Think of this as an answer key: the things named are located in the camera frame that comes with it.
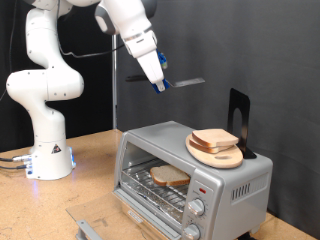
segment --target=control knob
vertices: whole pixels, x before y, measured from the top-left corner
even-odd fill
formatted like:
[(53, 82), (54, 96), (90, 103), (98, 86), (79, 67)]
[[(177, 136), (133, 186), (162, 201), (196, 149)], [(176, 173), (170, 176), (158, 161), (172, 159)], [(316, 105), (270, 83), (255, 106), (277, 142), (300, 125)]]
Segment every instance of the control knob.
[(201, 216), (204, 213), (204, 204), (200, 199), (189, 202), (188, 208), (196, 216)]
[(198, 240), (200, 238), (200, 231), (198, 227), (194, 224), (189, 225), (183, 230), (183, 236), (185, 236), (186, 239), (190, 240)]

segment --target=oven rack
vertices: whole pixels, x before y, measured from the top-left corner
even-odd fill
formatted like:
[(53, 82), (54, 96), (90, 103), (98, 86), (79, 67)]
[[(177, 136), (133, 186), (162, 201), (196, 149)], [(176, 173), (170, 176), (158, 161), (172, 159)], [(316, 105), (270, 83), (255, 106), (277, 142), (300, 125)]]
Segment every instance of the oven rack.
[(122, 171), (125, 175), (130, 177), (147, 191), (156, 195), (160, 200), (166, 202), (180, 213), (183, 213), (186, 203), (189, 184), (180, 186), (159, 186), (155, 184), (150, 175), (150, 169), (153, 167), (160, 167), (168, 163), (155, 159), (147, 163), (142, 163)]

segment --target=bread slice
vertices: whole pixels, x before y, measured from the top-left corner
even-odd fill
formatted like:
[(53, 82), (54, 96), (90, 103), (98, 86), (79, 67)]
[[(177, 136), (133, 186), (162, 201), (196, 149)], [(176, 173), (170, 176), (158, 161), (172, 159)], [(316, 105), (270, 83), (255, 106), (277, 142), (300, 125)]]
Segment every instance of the bread slice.
[(221, 152), (223, 150), (226, 150), (228, 148), (231, 148), (234, 145), (230, 145), (230, 146), (223, 146), (223, 147), (206, 147), (201, 145), (200, 143), (198, 143), (190, 134), (190, 139), (189, 139), (190, 145), (202, 152), (207, 152), (207, 153), (218, 153)]
[(150, 175), (154, 183), (159, 186), (178, 186), (190, 183), (190, 177), (172, 165), (153, 167)]
[(224, 147), (237, 144), (239, 139), (223, 129), (193, 131), (192, 137), (206, 147)]

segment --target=silver toaster oven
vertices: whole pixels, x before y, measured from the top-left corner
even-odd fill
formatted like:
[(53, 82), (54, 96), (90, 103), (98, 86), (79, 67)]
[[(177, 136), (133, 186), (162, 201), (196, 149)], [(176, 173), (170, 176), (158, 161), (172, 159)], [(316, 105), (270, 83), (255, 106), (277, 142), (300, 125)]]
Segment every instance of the silver toaster oven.
[[(125, 132), (115, 167), (114, 193), (166, 239), (232, 240), (256, 232), (266, 218), (272, 161), (257, 154), (233, 169), (193, 158), (176, 122)], [(171, 164), (190, 177), (182, 186), (156, 185), (150, 168)]]

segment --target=table surface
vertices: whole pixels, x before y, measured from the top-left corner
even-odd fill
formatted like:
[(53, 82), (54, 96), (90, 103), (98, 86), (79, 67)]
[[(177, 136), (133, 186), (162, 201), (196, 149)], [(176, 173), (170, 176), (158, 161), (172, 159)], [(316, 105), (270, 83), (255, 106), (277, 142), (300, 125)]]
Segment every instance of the table surface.
[[(0, 170), (0, 240), (71, 240), (78, 227), (66, 209), (103, 197), (113, 190), (113, 172), (119, 130), (72, 138), (77, 167), (59, 180), (29, 180), (24, 170)], [(27, 154), (29, 148), (1, 153), (0, 157)], [(1, 162), (2, 166), (13, 163)], [(259, 240), (316, 240), (267, 214)]]

